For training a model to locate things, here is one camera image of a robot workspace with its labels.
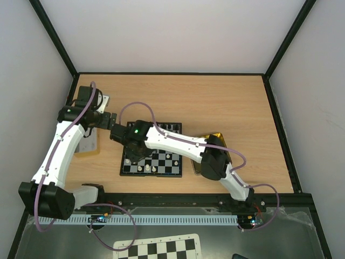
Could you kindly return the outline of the silver gold tin lid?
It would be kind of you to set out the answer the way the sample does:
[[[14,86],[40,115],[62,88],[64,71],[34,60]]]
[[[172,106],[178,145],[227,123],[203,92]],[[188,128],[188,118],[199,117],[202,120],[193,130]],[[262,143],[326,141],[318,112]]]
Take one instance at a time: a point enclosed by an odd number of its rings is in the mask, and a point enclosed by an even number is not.
[[[91,135],[88,138],[82,138],[77,145],[74,155],[76,157],[85,157],[90,155],[97,155],[100,153],[99,131],[92,129]]]

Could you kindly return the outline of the gold tin with pieces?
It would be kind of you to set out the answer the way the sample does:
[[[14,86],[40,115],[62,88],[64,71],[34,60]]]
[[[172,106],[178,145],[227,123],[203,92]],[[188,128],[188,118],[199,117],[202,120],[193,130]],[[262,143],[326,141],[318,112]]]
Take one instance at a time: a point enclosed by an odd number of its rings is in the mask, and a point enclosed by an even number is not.
[[[206,138],[206,143],[209,145],[226,147],[221,133],[210,133],[203,135],[202,138]],[[232,163],[229,152],[214,147],[206,147],[205,154],[206,157],[202,158],[201,163],[191,161],[194,173],[213,181],[225,178],[226,168],[228,164]]]

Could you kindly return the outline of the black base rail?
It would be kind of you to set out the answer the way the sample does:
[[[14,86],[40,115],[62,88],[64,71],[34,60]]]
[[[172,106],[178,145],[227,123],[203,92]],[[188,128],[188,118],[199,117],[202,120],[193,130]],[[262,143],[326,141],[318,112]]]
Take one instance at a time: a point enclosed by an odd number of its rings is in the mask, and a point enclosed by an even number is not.
[[[220,212],[256,213],[265,212],[265,201],[254,196],[250,202],[236,201],[230,194],[133,194],[133,193],[106,193],[96,202],[96,207],[82,206],[80,210],[103,211],[100,203],[114,204],[126,209],[136,207],[182,207],[182,208],[216,208]]]

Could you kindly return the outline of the black aluminium frame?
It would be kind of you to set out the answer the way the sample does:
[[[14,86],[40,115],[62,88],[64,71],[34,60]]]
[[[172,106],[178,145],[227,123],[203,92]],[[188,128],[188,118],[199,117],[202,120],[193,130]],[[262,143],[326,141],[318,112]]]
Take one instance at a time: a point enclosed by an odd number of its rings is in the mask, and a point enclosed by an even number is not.
[[[275,127],[277,130],[280,145],[284,154],[285,163],[287,165],[289,176],[292,183],[293,181],[292,181],[291,176],[295,177],[295,182],[296,182],[296,187],[297,187],[297,189],[294,190],[294,194],[281,194],[282,196],[280,197],[283,197],[283,201],[286,201],[286,202],[288,201],[287,199],[290,199],[290,201],[295,201],[296,202],[295,205],[299,205],[299,206],[303,206],[303,205],[302,205],[302,200],[300,199],[298,200],[298,198],[302,198],[304,196],[305,198],[311,199],[313,206],[315,206],[315,203],[312,200],[311,194],[303,193],[303,192],[298,193],[298,191],[301,191],[301,185],[300,185],[298,174],[296,172],[295,164],[291,155],[291,150],[287,142],[286,131],[281,120],[281,115],[279,115],[277,102],[273,96],[273,91],[270,84],[270,78],[273,72],[275,71],[275,69],[277,68],[278,64],[281,62],[284,54],[288,50],[288,47],[293,41],[295,35],[301,28],[302,24],[304,23],[305,19],[309,15],[310,11],[312,10],[316,2],[317,1],[304,2],[291,28],[289,29],[287,35],[285,36],[283,42],[281,43],[278,51],[276,52],[272,62],[270,63],[265,73],[215,73],[215,72],[205,73],[205,72],[77,72],[41,2],[29,1],[29,3],[31,4],[33,10],[35,11],[45,31],[51,38],[52,43],[54,44],[55,48],[59,52],[60,56],[62,57],[62,60],[64,61],[67,69],[69,70],[73,78],[70,91],[67,96],[67,102],[71,100],[72,94],[74,94],[75,92],[77,82],[81,74],[111,74],[111,75],[128,74],[128,75],[160,75],[160,76],[162,75],[164,76],[167,76],[167,75],[171,75],[171,76],[177,76],[177,75],[179,76],[181,75],[186,75],[186,76],[262,76],[267,99],[270,104],[271,113],[274,119]],[[322,229],[321,222],[320,222],[318,213],[316,211],[316,208],[314,208],[314,211],[311,210],[310,212],[312,215],[313,223],[316,223],[316,233],[318,235],[318,238],[321,244],[323,255],[325,258],[332,258],[325,235],[323,233],[323,229]],[[13,239],[13,243],[11,245],[8,258],[15,258],[15,255],[17,254],[18,247],[19,247],[20,241],[22,239],[23,231],[24,231],[24,220],[27,220],[28,216],[29,216],[28,212],[24,211],[22,218],[19,222],[15,237]]]

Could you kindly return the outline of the black silver chess board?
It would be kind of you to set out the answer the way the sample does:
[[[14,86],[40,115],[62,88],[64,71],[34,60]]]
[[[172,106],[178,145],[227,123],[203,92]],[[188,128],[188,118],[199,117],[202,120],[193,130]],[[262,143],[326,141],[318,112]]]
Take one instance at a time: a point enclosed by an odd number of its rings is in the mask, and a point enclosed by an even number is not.
[[[146,157],[138,163],[126,163],[125,148],[122,152],[122,161],[120,166],[120,176],[155,176],[166,178],[181,178],[182,177],[182,156],[169,151],[160,149],[153,150],[149,157]],[[145,166],[150,166],[150,171],[146,171]],[[141,166],[142,171],[139,172],[137,167]],[[156,172],[152,172],[152,166],[156,167]]]

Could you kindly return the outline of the printed checkerboard sheet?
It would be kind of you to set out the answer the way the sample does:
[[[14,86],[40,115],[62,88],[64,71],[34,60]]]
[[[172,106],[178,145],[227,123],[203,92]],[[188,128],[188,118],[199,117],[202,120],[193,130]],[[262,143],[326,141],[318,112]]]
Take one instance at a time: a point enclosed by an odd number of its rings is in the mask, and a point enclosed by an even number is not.
[[[130,241],[116,241],[113,258],[203,258],[198,234],[139,239],[124,250],[129,244]]]

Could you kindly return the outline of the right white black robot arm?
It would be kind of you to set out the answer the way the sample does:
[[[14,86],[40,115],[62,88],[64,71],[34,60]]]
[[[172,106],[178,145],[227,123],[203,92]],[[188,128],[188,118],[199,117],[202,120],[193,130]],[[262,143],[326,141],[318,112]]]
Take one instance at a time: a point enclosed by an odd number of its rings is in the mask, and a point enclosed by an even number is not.
[[[125,148],[132,162],[148,157],[155,149],[185,156],[200,164],[201,176],[219,181],[239,210],[245,212],[254,205],[254,191],[236,173],[229,158],[230,149],[214,135],[190,137],[163,129],[156,122],[137,120],[131,127],[114,124],[110,139]]]

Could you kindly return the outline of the black phone corner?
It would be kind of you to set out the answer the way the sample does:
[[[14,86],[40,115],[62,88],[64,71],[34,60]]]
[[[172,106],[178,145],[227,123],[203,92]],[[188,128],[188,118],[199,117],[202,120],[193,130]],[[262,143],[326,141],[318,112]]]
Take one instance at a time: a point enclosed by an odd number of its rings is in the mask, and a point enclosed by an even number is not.
[[[248,259],[248,258],[240,254],[233,254],[232,259]]]

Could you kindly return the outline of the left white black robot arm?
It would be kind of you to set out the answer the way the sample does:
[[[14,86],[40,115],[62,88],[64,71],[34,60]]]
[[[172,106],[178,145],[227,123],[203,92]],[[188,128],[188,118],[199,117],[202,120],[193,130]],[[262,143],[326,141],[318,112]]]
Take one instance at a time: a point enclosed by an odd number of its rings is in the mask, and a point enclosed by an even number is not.
[[[97,89],[95,82],[79,87],[77,99],[58,113],[58,123],[49,151],[30,182],[19,186],[25,209],[35,217],[67,220],[75,209],[98,201],[103,187],[83,184],[65,190],[65,181],[74,152],[86,132],[98,128],[110,130],[116,114],[105,111],[109,97]]]

